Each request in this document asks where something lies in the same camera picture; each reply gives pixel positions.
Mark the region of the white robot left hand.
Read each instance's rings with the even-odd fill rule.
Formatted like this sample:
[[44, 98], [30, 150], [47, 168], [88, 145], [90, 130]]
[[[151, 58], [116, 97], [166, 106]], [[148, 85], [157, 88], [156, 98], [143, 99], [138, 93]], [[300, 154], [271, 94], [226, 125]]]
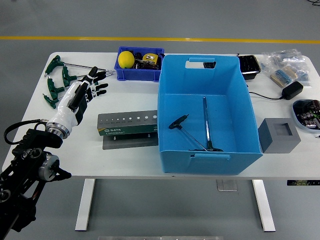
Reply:
[[57, 113], [48, 121], [46, 127], [61, 126], [70, 132], [73, 127], [79, 125], [86, 111], [87, 103], [94, 97], [107, 92], [108, 84], [99, 84], [98, 81], [102, 81], [110, 75], [106, 71], [98, 72], [98, 68], [93, 67], [82, 79], [73, 82], [57, 106]]

